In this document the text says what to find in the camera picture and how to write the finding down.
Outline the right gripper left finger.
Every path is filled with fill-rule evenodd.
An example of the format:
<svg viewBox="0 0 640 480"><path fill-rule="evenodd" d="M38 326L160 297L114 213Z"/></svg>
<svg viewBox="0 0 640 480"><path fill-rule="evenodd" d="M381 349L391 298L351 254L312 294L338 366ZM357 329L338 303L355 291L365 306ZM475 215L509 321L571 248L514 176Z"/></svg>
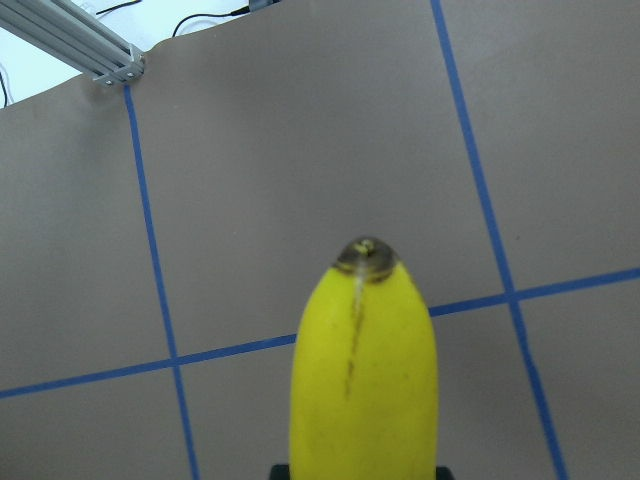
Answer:
<svg viewBox="0 0 640 480"><path fill-rule="evenodd" d="M288 464L274 464L269 471L269 480L290 480L290 468Z"/></svg>

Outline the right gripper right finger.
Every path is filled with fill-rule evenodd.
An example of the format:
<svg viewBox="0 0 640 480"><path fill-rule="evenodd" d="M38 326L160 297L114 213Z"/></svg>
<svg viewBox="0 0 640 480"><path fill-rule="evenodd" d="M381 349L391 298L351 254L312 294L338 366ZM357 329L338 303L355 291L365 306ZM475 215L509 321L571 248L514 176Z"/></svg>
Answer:
<svg viewBox="0 0 640 480"><path fill-rule="evenodd" d="M446 466L436 467L436 480L454 480L452 471Z"/></svg>

